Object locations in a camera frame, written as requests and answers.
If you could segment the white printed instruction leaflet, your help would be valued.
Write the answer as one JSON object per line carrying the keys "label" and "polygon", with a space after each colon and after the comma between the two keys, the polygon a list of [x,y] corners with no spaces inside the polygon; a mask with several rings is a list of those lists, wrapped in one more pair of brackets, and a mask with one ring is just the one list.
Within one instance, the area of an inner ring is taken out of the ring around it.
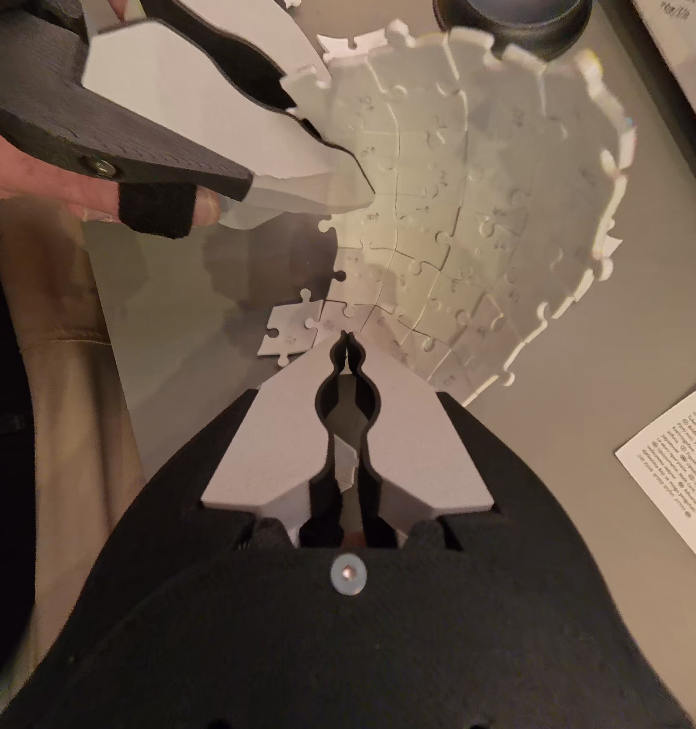
{"label": "white printed instruction leaflet", "polygon": [[696,556],[696,390],[618,448],[616,458]]}

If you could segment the partly built white puzzle ball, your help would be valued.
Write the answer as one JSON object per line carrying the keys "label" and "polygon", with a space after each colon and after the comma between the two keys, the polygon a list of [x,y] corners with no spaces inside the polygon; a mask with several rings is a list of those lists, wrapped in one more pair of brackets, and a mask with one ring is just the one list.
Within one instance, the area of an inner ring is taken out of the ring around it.
{"label": "partly built white puzzle ball", "polygon": [[466,406],[610,276],[636,129],[590,50],[496,56],[489,33],[402,21],[354,41],[323,41],[328,83],[281,80],[376,192],[319,223],[337,242],[323,301],[374,304],[360,333]]}

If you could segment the person's left hand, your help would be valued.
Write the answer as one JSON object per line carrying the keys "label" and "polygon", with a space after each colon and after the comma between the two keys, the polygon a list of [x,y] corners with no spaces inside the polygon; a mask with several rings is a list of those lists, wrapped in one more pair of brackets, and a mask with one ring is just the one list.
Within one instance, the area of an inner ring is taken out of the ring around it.
{"label": "person's left hand", "polygon": [[120,223],[116,182],[60,169],[23,153],[0,135],[0,200],[14,197],[53,200],[83,222]]}

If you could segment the beige trousers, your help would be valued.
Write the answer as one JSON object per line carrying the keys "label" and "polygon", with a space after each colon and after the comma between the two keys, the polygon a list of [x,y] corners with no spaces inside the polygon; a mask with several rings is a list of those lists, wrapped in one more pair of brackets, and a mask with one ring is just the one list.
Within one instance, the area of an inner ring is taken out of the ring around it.
{"label": "beige trousers", "polygon": [[33,616],[0,669],[0,713],[63,629],[144,486],[81,223],[33,198],[0,202],[0,277],[33,398]]}

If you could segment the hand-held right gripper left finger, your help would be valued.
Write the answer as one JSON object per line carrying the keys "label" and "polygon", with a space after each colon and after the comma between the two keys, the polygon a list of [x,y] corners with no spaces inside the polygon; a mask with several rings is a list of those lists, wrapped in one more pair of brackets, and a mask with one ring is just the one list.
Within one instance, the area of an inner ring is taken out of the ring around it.
{"label": "hand-held right gripper left finger", "polygon": [[343,494],[325,420],[345,362],[341,332],[261,385],[208,482],[204,506],[276,519],[294,544],[343,543]]}

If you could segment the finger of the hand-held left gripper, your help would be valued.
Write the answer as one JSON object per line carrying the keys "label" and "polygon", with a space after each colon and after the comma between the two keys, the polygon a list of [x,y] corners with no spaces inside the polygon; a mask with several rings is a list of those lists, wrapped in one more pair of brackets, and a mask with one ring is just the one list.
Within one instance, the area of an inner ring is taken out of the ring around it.
{"label": "finger of the hand-held left gripper", "polygon": [[92,36],[84,88],[252,174],[241,202],[221,197],[222,225],[249,230],[284,212],[343,214],[375,193],[355,158],[291,114],[248,99],[207,55],[160,21]]}
{"label": "finger of the hand-held left gripper", "polygon": [[160,21],[202,51],[243,96],[270,109],[295,106],[281,78],[314,68],[330,73],[284,2],[143,1],[146,17]]}

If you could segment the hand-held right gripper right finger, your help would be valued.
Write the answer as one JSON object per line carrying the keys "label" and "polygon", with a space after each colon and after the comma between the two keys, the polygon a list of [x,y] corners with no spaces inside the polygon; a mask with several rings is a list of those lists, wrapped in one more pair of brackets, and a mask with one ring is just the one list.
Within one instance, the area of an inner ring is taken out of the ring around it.
{"label": "hand-held right gripper right finger", "polygon": [[437,392],[362,334],[347,340],[356,404],[368,420],[361,465],[380,518],[482,513],[494,498]]}

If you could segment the colourful printed puzzle box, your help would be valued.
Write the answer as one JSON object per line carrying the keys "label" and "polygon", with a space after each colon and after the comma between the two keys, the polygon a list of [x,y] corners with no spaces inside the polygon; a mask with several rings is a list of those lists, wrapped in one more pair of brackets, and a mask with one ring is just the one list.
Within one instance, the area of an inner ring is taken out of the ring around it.
{"label": "colourful printed puzzle box", "polygon": [[696,1],[632,4],[696,115]]}

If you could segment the black round cup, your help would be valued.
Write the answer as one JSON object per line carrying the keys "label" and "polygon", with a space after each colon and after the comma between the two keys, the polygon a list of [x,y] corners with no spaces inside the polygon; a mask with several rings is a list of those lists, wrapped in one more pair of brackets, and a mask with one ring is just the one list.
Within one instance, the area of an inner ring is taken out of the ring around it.
{"label": "black round cup", "polygon": [[592,1],[434,1],[434,16],[447,32],[456,26],[490,33],[499,55],[514,44],[542,60],[553,60],[585,31]]}

